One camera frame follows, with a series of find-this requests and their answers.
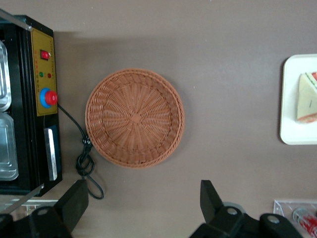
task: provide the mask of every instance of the wicker basket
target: wicker basket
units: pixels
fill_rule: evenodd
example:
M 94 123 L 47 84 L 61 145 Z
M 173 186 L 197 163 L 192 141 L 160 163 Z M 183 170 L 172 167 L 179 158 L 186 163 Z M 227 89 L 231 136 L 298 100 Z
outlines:
M 165 160 L 179 144 L 185 123 L 176 90 L 144 69 L 125 69 L 102 80 L 89 97 L 85 121 L 96 150 L 130 168 Z

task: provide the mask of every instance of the white plate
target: white plate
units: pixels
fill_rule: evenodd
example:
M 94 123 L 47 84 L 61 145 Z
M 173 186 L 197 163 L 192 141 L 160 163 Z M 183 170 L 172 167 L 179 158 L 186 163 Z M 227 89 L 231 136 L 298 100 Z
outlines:
M 281 139 L 289 145 L 316 145 L 317 122 L 297 122 L 299 77 L 317 71 L 317 54 L 295 55 L 284 64 L 281 110 Z

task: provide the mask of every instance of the black machine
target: black machine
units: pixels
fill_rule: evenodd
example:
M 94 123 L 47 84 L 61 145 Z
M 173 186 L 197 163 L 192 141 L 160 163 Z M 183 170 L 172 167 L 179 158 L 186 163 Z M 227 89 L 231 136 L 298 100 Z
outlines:
M 0 9 L 0 43 L 0 194 L 41 196 L 62 180 L 53 31 Z
M 206 223 L 190 238 L 303 238 L 285 217 L 263 214 L 258 221 L 224 206 L 209 180 L 201 182 L 200 206 Z

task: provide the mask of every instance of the plastic container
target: plastic container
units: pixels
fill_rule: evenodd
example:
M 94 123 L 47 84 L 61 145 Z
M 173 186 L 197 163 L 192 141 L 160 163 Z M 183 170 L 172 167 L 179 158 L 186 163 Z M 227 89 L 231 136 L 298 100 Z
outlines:
M 0 41 L 0 112 L 6 111 L 11 105 L 11 87 L 6 48 Z
M 13 119 L 0 113 L 0 180 L 11 181 L 18 175 Z
M 317 218 L 305 208 L 297 208 L 293 213 L 293 219 L 301 225 L 313 238 L 317 238 Z

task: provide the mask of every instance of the red object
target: red object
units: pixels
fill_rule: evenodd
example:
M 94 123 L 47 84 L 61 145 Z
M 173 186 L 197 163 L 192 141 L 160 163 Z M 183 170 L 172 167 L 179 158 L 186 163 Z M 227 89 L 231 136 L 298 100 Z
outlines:
M 57 93 L 54 91 L 48 91 L 45 94 L 45 102 L 50 106 L 55 105 L 57 103 Z
M 49 52 L 41 50 L 41 59 L 49 60 L 49 58 L 50 58 Z
M 297 208 L 293 219 L 300 224 L 313 238 L 317 238 L 317 218 L 306 208 Z
M 317 73 L 316 72 L 312 73 L 312 76 L 314 77 L 315 80 L 317 80 Z

